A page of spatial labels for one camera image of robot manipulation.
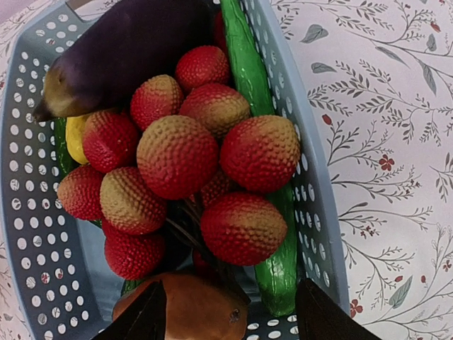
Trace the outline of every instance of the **basket hole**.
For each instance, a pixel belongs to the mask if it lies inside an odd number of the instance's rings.
[[[269,339],[278,339],[282,336],[282,332],[281,331],[272,331],[269,333]]]
[[[331,286],[331,279],[328,277],[327,272],[323,273],[323,279],[324,279],[324,283],[326,284],[326,286],[330,287]]]
[[[326,260],[326,249],[324,248],[324,245],[322,243],[319,244],[319,253],[321,255],[321,258],[325,261]]]
[[[59,324],[59,325],[58,325],[58,332],[59,332],[60,334],[66,333],[66,326],[65,326],[64,324]]]
[[[58,21],[60,23],[66,23],[69,20],[69,17],[66,14],[60,14],[58,16]]]
[[[52,261],[54,262],[58,262],[59,261],[59,254],[57,251],[53,251],[51,254],[50,254],[50,258],[52,259]]]
[[[31,261],[28,257],[24,257],[22,260],[21,260],[21,266],[22,268],[24,268],[26,271],[28,269],[30,269],[31,267]]]
[[[63,279],[63,270],[61,268],[57,268],[55,269],[55,278],[57,278],[58,280],[61,280]]]
[[[314,217],[314,226],[315,226],[316,230],[318,230],[318,232],[320,232],[321,231],[321,221],[319,219],[319,216],[318,216],[318,214],[314,214],[313,217]]]
[[[71,321],[70,321],[70,325],[71,325],[72,327],[77,327],[78,324],[79,324],[78,319],[77,319],[76,317],[72,317],[72,318],[71,318]]]
[[[38,225],[40,225],[38,219],[36,217],[32,217],[30,218],[30,226],[33,228],[33,229],[36,229],[38,228]]]
[[[310,271],[312,271],[313,270],[313,262],[311,262],[311,258],[310,257],[309,257],[308,262],[309,262]]]
[[[84,311],[82,312],[82,320],[83,320],[83,321],[86,321],[86,320],[89,319],[89,317],[90,317],[90,314],[89,314],[86,310],[84,310]]]
[[[28,209],[30,209],[30,210],[36,209],[36,201],[33,200],[32,198],[29,198],[27,201],[27,206],[28,206]]]
[[[30,276],[27,278],[27,280],[25,280],[25,284],[27,285],[27,288],[33,289],[34,287],[36,287],[36,280],[35,278],[32,278]]]
[[[53,340],[54,334],[51,331],[46,331],[44,333],[44,340]]]
[[[67,301],[65,304],[64,304],[64,308],[67,312],[71,312],[72,309],[74,308],[74,306],[72,305],[72,302],[71,301]]]
[[[41,282],[44,283],[45,285],[49,284],[49,282],[50,282],[49,273],[44,272],[44,273],[41,274]]]
[[[19,170],[19,164],[17,161],[10,161],[9,162],[9,169],[12,171],[12,172],[16,172],[17,170]]]
[[[45,256],[42,254],[39,254],[38,256],[36,256],[36,263],[39,264],[40,266],[44,266],[45,265]]]
[[[55,293],[53,290],[48,290],[47,293],[45,293],[45,297],[47,298],[48,301],[52,302],[55,300]]]
[[[27,241],[23,237],[21,237],[20,239],[17,240],[17,247],[20,250],[27,249]]]
[[[18,198],[13,198],[13,200],[11,201],[11,207],[16,211],[20,210],[22,208],[21,200],[19,200]]]
[[[72,251],[71,251],[71,249],[66,248],[66,249],[64,250],[63,254],[64,254],[64,257],[65,257],[66,259],[70,259],[71,256],[72,256]]]
[[[11,179],[10,187],[12,191],[19,190],[19,181],[17,179]]]
[[[48,242],[50,245],[54,245],[56,241],[57,241],[57,238],[55,237],[55,235],[53,235],[53,234],[48,234],[48,236],[47,236],[47,242]]]
[[[40,324],[41,326],[44,326],[45,324],[47,324],[47,315],[46,314],[41,313],[38,315],[38,324]]]
[[[258,323],[254,322],[254,323],[252,323],[252,324],[249,324],[249,325],[247,326],[247,329],[248,329],[248,330],[251,330],[251,331],[255,331],[255,330],[257,330],[257,329],[259,328],[259,326],[260,326],[260,325],[259,325]]]
[[[16,228],[16,230],[22,230],[23,229],[23,221],[21,218],[17,217],[15,220],[14,220],[14,227]]]
[[[73,264],[70,264],[70,265],[68,266],[68,274],[69,274],[69,275],[74,275],[75,273],[76,273],[76,267],[74,267]]]
[[[38,308],[39,306],[41,306],[41,298],[37,295],[33,296],[31,298],[31,304],[33,305],[33,307]]]
[[[310,199],[314,202],[314,189],[313,189],[313,186],[310,183],[308,185],[308,189],[309,189]]]
[[[59,310],[58,307],[54,307],[52,308],[52,316],[55,318],[55,319],[58,319],[60,316],[61,316],[62,312]]]
[[[20,103],[20,102],[22,101],[22,96],[21,96],[21,94],[18,93],[18,92],[16,92],[16,93],[14,94],[13,97],[14,97],[14,101],[15,101],[16,103]]]
[[[72,281],[72,289],[78,291],[80,288],[80,284],[77,280]]]
[[[52,224],[53,224],[52,218],[50,216],[44,217],[44,224],[45,224],[46,227],[51,227]]]
[[[314,264],[314,272],[318,278],[321,278],[321,270],[319,269],[319,265],[317,263]]]
[[[47,185],[46,182],[42,181],[42,182],[40,183],[40,189],[41,189],[41,191],[42,191],[43,193],[46,193],[47,190],[49,190],[49,186]]]

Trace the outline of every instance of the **red flower pattern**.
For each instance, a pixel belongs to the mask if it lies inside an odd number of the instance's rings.
[[[386,154],[382,156],[379,160],[379,165],[381,166],[382,170],[391,171],[391,166],[395,165],[395,161],[393,158],[389,158]]]
[[[359,305],[359,300],[354,299],[350,303],[351,317],[354,319],[355,315],[363,312],[363,306]]]

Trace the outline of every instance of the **toy fruit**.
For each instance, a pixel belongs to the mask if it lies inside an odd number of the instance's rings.
[[[220,165],[248,191],[272,193],[296,171],[300,146],[293,124],[276,115],[249,118],[225,137]]]
[[[162,261],[165,241],[159,234],[132,236],[119,232],[106,220],[104,254],[113,273],[126,280],[139,280],[149,275]]]
[[[216,199],[203,213],[200,227],[210,251],[235,266],[255,266],[268,259],[287,233],[274,205],[243,192]]]
[[[201,199],[204,208],[207,208],[213,200],[229,193],[236,187],[236,184],[221,170],[212,177],[211,181],[203,186],[201,189]],[[191,201],[195,203],[195,197],[190,197]]]
[[[247,327],[247,306],[230,292],[187,273],[164,273],[122,296],[115,321],[153,282],[162,281],[167,297],[165,340],[240,340]]]
[[[141,131],[166,115],[175,115],[184,95],[174,78],[166,74],[144,82],[134,93],[130,115]]]
[[[85,123],[89,116],[90,114],[67,118],[66,143],[68,152],[79,164],[88,163],[88,159],[84,154],[84,147],[82,146],[82,137],[84,135]]]
[[[219,147],[199,122],[168,115],[153,122],[137,148],[137,165],[158,196],[180,200],[197,193],[218,170]]]
[[[196,119],[217,139],[222,139],[236,124],[250,118],[247,100],[223,84],[205,84],[184,100],[180,115]]]
[[[101,185],[101,207],[105,219],[131,235],[154,232],[165,222],[166,201],[153,193],[132,166],[112,170]]]
[[[102,218],[99,193],[104,175],[91,165],[80,166],[63,178],[57,196],[63,208],[81,220]]]
[[[91,166],[104,174],[132,165],[139,132],[125,115],[110,111],[92,114],[85,124],[83,147]]]
[[[185,53],[176,66],[176,80],[186,93],[208,83],[228,84],[227,56],[217,46],[200,46]]]

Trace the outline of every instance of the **green leaf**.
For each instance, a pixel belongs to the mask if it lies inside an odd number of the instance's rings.
[[[431,91],[436,94],[437,92],[437,86],[434,80],[434,77],[432,76],[432,70],[431,67],[427,66],[425,63],[419,61],[420,66],[422,67],[423,70],[423,78],[425,78],[426,84],[430,87]]]
[[[311,64],[311,70],[313,73],[336,72],[333,67],[323,64],[322,62],[314,62]]]
[[[408,296],[409,290],[411,289],[411,285],[412,276],[391,296],[389,305],[391,305],[394,310],[403,304],[406,296]]]
[[[430,34],[428,41],[426,42],[426,47],[429,49],[429,51],[434,52],[437,49],[436,45],[436,38],[434,37],[434,34]]]
[[[324,38],[328,35],[328,31],[321,25],[313,24],[309,27],[305,34],[305,38],[301,40],[301,43],[309,44],[315,40]]]
[[[398,56],[396,55],[394,52],[392,52],[391,50],[388,50],[384,47],[376,47],[376,50],[384,53],[387,57],[390,57],[392,58],[393,60],[396,60],[397,62],[402,62],[403,64],[405,64],[407,66],[407,64]]]

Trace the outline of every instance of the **gray plastic basket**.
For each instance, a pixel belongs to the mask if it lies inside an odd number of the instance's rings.
[[[275,107],[294,123],[303,146],[292,180],[301,268],[348,312],[336,205],[306,91],[269,3],[241,0],[241,5],[266,64]],[[122,285],[105,262],[102,232],[70,217],[57,200],[62,178],[54,123],[37,125],[30,114],[49,65],[91,24],[64,2],[49,8],[24,28],[9,65],[1,120],[1,224],[16,292],[37,340],[90,339],[110,324]],[[272,318],[251,278],[252,268],[239,278],[253,301],[246,338],[298,339],[296,317]]]

